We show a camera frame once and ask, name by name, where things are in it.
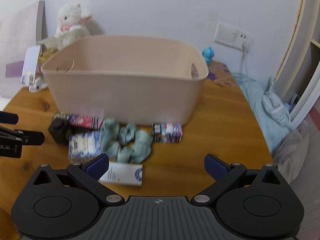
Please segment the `blue white porcelain pattern box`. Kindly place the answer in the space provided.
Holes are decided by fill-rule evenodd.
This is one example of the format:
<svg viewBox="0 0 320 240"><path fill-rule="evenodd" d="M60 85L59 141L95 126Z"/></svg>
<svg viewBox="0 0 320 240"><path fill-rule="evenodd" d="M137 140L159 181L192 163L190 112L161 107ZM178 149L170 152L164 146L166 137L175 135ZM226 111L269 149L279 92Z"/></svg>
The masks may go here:
<svg viewBox="0 0 320 240"><path fill-rule="evenodd" d="M100 131L75 134L69 137L70 161L84 161L102 154Z"/></svg>

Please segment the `black small box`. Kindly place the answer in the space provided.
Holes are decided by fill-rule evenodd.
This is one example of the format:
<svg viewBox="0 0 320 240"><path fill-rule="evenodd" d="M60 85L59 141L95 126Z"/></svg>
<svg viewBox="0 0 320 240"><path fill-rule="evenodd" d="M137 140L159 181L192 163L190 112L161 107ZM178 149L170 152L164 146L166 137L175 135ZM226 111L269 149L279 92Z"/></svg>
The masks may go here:
<svg viewBox="0 0 320 240"><path fill-rule="evenodd" d="M71 125L68 120L54 119L48 131L57 144L68 145L71 135Z"/></svg>

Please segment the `white blue medicine box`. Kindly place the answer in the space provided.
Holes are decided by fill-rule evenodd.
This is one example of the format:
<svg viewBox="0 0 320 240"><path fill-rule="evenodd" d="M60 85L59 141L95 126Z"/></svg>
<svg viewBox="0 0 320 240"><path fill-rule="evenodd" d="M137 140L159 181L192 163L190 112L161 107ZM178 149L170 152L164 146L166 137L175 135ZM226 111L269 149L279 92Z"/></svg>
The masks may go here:
<svg viewBox="0 0 320 240"><path fill-rule="evenodd" d="M102 183L141 186L143 165L110 162L108 171L100 178Z"/></svg>

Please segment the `green fabric scrunchie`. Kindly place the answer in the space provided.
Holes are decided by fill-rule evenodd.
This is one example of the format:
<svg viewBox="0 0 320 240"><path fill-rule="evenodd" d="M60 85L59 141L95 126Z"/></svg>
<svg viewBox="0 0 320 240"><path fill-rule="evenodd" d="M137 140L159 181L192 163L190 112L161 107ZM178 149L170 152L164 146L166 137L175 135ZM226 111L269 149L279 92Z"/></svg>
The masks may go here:
<svg viewBox="0 0 320 240"><path fill-rule="evenodd" d="M135 124L121 127L114 118L107 118L100 126L101 152L119 163L140 164L151 153L153 137Z"/></svg>

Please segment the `long purple pink carton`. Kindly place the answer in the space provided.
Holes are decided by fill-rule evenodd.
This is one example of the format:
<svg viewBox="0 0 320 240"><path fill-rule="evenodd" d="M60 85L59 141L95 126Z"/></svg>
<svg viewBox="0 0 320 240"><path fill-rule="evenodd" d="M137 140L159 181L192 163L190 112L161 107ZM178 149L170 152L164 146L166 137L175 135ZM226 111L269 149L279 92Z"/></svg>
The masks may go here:
<svg viewBox="0 0 320 240"><path fill-rule="evenodd" d="M99 130L104 120L103 118L97 118L87 115L67 114L61 112L56 112L53 115L52 120L55 119L67 120L72 126L93 130Z"/></svg>

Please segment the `hello kitty blind box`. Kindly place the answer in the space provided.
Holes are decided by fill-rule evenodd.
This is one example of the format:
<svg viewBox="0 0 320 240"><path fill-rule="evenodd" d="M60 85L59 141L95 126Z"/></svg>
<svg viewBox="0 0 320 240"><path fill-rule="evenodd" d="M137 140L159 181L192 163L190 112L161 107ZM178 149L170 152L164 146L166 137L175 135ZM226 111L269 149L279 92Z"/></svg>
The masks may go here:
<svg viewBox="0 0 320 240"><path fill-rule="evenodd" d="M176 123L154 123L151 133L154 142L176 143L180 142L183 135L181 124Z"/></svg>

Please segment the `white phone stand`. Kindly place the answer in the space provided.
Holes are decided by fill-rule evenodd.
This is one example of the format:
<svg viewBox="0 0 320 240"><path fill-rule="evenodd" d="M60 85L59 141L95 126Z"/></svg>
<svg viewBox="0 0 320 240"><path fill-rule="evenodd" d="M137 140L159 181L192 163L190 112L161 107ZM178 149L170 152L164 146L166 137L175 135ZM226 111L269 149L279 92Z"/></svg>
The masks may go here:
<svg viewBox="0 0 320 240"><path fill-rule="evenodd" d="M31 93L37 93L48 88L38 63L40 51L40 45L29 47L24 58L21 86L28 88Z"/></svg>

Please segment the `light blue bed blanket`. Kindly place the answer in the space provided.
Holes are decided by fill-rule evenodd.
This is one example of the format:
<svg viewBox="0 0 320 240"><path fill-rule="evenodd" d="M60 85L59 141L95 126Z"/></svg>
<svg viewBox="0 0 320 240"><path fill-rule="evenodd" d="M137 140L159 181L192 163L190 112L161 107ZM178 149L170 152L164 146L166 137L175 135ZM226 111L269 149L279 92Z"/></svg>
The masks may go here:
<svg viewBox="0 0 320 240"><path fill-rule="evenodd" d="M262 104L264 89L258 81L240 73L232 73L232 77L247 99L263 133L268 150L274 157L283 140L290 133L290 130L276 123L264 110Z"/></svg>

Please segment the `white crumpled cloth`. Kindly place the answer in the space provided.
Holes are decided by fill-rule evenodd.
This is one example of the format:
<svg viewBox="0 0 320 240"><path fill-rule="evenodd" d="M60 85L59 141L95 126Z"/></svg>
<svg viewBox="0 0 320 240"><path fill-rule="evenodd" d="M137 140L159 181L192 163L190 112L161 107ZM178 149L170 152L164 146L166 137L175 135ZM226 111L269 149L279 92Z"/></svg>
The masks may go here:
<svg viewBox="0 0 320 240"><path fill-rule="evenodd" d="M278 125L291 128L291 117L287 108L284 106L280 97L275 93L274 79L271 77L264 91L261 100L265 112L271 117Z"/></svg>

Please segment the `purple flower patterned mat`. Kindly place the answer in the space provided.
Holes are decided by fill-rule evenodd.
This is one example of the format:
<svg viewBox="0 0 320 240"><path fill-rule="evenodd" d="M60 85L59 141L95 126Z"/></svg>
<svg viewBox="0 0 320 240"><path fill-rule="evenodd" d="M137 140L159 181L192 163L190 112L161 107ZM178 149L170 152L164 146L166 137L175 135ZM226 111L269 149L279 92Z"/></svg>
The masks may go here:
<svg viewBox="0 0 320 240"><path fill-rule="evenodd" d="M208 64L208 70L209 74L207 79L217 83L220 86L238 87L236 80L224 63L211 61L211 63Z"/></svg>

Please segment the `beige plastic storage bin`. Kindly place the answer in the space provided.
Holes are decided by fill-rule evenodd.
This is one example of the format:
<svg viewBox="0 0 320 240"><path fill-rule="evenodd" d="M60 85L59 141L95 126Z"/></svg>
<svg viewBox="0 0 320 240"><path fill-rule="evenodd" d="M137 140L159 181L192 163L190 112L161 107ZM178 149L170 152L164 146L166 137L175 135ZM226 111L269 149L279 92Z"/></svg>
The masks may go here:
<svg viewBox="0 0 320 240"><path fill-rule="evenodd" d="M41 70L59 111L137 125L186 124L209 73L191 44L104 35L77 40Z"/></svg>

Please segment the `white plush lamb toy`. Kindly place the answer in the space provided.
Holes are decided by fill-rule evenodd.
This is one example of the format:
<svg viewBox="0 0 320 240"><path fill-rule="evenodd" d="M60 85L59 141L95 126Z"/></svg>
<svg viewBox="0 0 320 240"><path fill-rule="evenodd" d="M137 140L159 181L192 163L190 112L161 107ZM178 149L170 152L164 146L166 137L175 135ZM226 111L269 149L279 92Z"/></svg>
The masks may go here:
<svg viewBox="0 0 320 240"><path fill-rule="evenodd" d="M63 5L57 15L57 29L54 35L57 49L62 50L79 38L90 36L86 22L91 17L87 9L81 8L80 3Z"/></svg>

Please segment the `blue cartoon figurine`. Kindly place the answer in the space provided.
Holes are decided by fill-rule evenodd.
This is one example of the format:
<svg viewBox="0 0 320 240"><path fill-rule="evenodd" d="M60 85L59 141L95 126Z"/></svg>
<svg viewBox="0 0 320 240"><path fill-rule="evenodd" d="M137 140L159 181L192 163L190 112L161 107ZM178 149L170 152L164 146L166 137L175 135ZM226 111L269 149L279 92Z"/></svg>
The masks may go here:
<svg viewBox="0 0 320 240"><path fill-rule="evenodd" d="M212 47L209 46L209 47L205 48L202 51L202 56L204 57L206 64L210 64L213 57L214 57L214 51L213 51Z"/></svg>

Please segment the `white wardrobe frame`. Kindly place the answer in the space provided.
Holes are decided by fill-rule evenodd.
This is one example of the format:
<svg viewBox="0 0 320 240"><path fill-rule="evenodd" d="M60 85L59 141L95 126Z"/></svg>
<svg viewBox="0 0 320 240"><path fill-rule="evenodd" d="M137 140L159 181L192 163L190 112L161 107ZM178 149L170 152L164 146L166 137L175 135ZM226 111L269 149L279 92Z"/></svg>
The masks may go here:
<svg viewBox="0 0 320 240"><path fill-rule="evenodd" d="M276 93L292 107L291 129L297 128L319 98L319 0L302 0L295 31L275 77Z"/></svg>

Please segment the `white wall switch socket panel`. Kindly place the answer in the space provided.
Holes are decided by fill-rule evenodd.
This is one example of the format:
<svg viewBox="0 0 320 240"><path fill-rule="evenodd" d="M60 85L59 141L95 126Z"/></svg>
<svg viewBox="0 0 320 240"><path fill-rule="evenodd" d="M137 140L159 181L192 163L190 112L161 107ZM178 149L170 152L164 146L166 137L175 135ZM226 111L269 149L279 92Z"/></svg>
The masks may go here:
<svg viewBox="0 0 320 240"><path fill-rule="evenodd" d="M214 41L227 47L249 52L253 38L253 34L248 31L219 22Z"/></svg>

